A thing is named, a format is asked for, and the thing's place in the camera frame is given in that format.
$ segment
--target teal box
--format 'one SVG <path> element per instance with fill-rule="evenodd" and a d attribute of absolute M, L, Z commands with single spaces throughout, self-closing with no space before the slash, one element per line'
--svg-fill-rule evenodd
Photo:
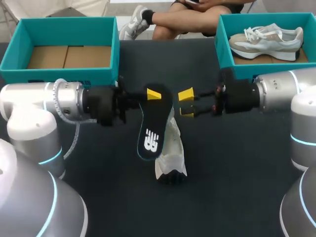
<path fill-rule="evenodd" d="M 302 27 L 304 30 L 303 50 L 308 63 L 271 63 L 235 65 L 228 44 L 230 36 L 243 34 L 249 27 L 267 26 L 276 23 L 287 30 Z M 257 75 L 316 67 L 316 19 L 311 13 L 259 13 L 222 15 L 219 20 L 215 47 L 220 68 L 233 67 L 238 79 L 253 79 Z"/>
<path fill-rule="evenodd" d="M 27 69 L 35 46 L 111 46 L 107 68 Z M 115 17 L 21 19 L 0 65 L 6 83 L 80 81 L 115 84 L 119 74 L 119 33 Z"/>

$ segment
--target shorts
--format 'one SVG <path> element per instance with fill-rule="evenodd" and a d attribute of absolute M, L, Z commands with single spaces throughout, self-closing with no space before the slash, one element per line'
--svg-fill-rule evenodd
<path fill-rule="evenodd" d="M 179 0 L 176 0 L 174 3 L 176 3 L 176 2 L 183 4 L 187 9 L 193 10 L 193 8 L 189 4 L 182 3 Z M 244 5 L 243 4 L 223 4 L 223 6 L 227 7 L 232 12 L 232 14 L 238 14 L 238 13 L 241 12 L 241 10 L 243 9 Z M 210 35 L 209 33 L 202 33 L 202 34 L 205 37 L 213 37 L 213 36 L 215 36 L 215 34 L 214 35 Z"/>

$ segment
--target black table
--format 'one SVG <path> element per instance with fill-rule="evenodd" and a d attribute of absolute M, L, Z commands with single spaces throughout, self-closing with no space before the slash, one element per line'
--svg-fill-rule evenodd
<path fill-rule="evenodd" d="M 129 90 L 162 82 L 176 95 L 214 86 L 218 72 L 213 39 L 121 42 Z M 140 111 L 128 112 L 126 125 L 82 126 L 65 181 L 87 205 L 87 237 L 282 237 L 281 200 L 300 175 L 290 162 L 289 113 L 176 120 L 188 179 L 173 187 L 156 182 L 154 163 L 137 156 Z M 66 148 L 74 128 L 59 130 Z M 7 139 L 2 119 L 0 134 Z"/>

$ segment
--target phone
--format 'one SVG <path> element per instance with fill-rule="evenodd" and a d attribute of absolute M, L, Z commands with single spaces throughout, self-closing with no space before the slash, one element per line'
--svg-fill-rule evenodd
<path fill-rule="evenodd" d="M 186 0 L 186 1 L 193 4 L 199 4 L 199 0 Z"/>

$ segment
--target open box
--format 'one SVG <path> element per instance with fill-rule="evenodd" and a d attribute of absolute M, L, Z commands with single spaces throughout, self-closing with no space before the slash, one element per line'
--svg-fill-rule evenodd
<path fill-rule="evenodd" d="M 80 81 L 115 84 L 119 34 L 115 17 L 22 19 L 0 65 L 6 83 Z"/>
<path fill-rule="evenodd" d="M 228 43 L 230 36 L 242 34 L 244 29 L 249 27 L 267 26 L 272 23 L 287 30 L 303 28 L 304 44 L 299 59 L 290 62 L 261 55 L 254 60 L 244 60 L 232 55 Z M 233 67 L 237 79 L 253 79 L 261 74 L 316 67 L 316 19 L 311 13 L 222 15 L 217 28 L 215 47 L 220 67 Z"/>

